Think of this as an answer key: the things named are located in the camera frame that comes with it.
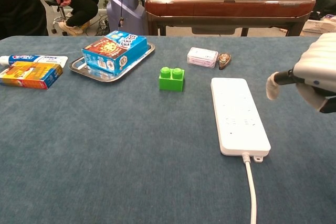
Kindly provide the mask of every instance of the white robot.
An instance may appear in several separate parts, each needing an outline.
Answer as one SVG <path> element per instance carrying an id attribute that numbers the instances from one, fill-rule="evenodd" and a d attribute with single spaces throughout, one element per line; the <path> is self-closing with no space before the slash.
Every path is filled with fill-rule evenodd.
<path id="1" fill-rule="evenodd" d="M 110 0 L 107 4 L 110 30 L 122 30 L 136 35 L 147 35 L 145 9 L 139 0 Z"/>
<path id="2" fill-rule="evenodd" d="M 336 112 L 336 33 L 323 34 L 304 52 L 291 70 L 275 72 L 266 83 L 270 100 L 279 85 L 295 83 L 300 95 L 317 111 Z"/>

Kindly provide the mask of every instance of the toothpaste tube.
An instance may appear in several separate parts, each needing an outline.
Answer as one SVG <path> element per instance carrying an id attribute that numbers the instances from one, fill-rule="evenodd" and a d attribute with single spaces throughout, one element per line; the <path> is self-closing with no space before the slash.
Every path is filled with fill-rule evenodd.
<path id="1" fill-rule="evenodd" d="M 12 65 L 17 61 L 25 62 L 39 62 L 39 63 L 55 63 L 60 64 L 64 68 L 68 57 L 66 56 L 45 56 L 45 55 L 11 55 L 11 56 L 1 56 L 0 65 L 8 66 Z"/>

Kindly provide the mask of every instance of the white power strip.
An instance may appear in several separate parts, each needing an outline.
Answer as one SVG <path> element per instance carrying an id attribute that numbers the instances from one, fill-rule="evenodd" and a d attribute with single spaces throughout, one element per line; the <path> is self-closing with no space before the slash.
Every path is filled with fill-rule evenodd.
<path id="1" fill-rule="evenodd" d="M 221 153 L 262 162 L 271 146 L 246 80 L 213 78 L 211 90 Z"/>

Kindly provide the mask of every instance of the green lego brick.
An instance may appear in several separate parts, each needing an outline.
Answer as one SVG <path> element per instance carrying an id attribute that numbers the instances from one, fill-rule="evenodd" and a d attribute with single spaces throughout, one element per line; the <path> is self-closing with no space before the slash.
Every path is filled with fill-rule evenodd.
<path id="1" fill-rule="evenodd" d="M 160 70 L 159 88 L 160 90 L 182 91 L 183 80 L 183 69 L 163 67 Z"/>

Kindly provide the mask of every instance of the metal tray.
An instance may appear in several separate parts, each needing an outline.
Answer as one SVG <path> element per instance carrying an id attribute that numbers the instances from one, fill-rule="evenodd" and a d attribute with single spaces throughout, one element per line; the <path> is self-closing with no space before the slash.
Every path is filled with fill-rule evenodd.
<path id="1" fill-rule="evenodd" d="M 140 61 L 142 61 L 144 58 L 146 58 L 148 55 L 150 55 L 155 50 L 154 44 L 148 43 L 147 45 L 148 45 L 147 52 L 143 56 L 141 56 L 138 60 L 136 60 L 135 62 L 130 64 L 128 67 L 126 67 L 119 74 L 108 73 L 108 72 L 105 72 L 105 71 L 100 70 L 98 68 L 88 66 L 85 63 L 84 57 L 81 57 L 81 58 L 73 61 L 70 64 L 69 67 L 70 67 L 70 70 L 72 70 L 73 72 L 82 74 L 86 77 L 89 77 L 91 79 L 95 79 L 97 81 L 101 81 L 101 82 L 116 81 L 116 80 L 120 79 L 121 77 L 123 77 L 127 72 L 132 70 Z"/>

